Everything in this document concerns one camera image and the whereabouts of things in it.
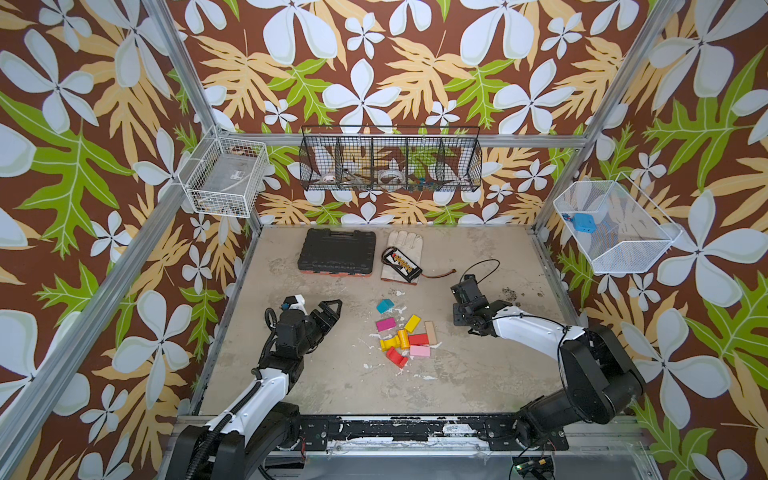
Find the red rectangular wood block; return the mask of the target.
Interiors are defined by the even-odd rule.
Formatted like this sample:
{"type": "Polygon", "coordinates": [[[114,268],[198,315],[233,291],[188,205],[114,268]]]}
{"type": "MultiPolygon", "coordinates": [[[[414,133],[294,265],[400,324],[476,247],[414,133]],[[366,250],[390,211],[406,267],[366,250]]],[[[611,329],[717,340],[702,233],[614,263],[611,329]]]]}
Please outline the red rectangular wood block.
{"type": "Polygon", "coordinates": [[[429,336],[424,334],[414,334],[408,336],[408,341],[410,345],[416,345],[416,346],[422,346],[422,345],[429,345],[430,340],[429,336]]]}

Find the pink wood block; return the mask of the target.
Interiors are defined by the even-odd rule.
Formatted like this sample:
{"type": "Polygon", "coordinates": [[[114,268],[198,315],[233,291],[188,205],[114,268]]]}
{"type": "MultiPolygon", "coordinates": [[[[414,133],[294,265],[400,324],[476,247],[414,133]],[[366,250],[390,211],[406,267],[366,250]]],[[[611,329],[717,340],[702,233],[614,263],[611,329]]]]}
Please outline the pink wood block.
{"type": "Polygon", "coordinates": [[[431,356],[431,348],[427,345],[412,345],[409,352],[412,357],[429,358],[431,356]]]}

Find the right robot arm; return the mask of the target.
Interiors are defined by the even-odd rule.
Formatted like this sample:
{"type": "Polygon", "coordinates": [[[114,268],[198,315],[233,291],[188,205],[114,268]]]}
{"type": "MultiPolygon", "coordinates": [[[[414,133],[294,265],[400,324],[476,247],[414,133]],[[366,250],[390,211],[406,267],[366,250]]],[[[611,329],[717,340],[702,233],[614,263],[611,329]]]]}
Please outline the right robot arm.
{"type": "Polygon", "coordinates": [[[579,421],[605,425],[645,393],[642,374],[610,328],[567,325],[507,301],[490,302],[471,274],[451,292],[456,326],[520,343],[557,363],[561,388],[514,414],[514,439],[521,447],[541,446],[552,433],[579,421]]]}

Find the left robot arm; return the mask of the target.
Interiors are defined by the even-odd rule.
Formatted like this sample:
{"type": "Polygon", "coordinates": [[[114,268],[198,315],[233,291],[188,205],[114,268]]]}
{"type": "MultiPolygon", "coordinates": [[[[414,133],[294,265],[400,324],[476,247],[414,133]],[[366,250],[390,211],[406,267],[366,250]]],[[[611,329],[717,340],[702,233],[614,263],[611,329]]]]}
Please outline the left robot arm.
{"type": "Polygon", "coordinates": [[[299,407],[286,396],[314,352],[341,318],[343,302],[327,300],[308,312],[298,296],[287,297],[279,312],[268,308],[269,336],[243,392],[203,426],[187,426],[178,436],[168,479],[270,479],[265,466],[278,448],[300,442],[299,407]]]}

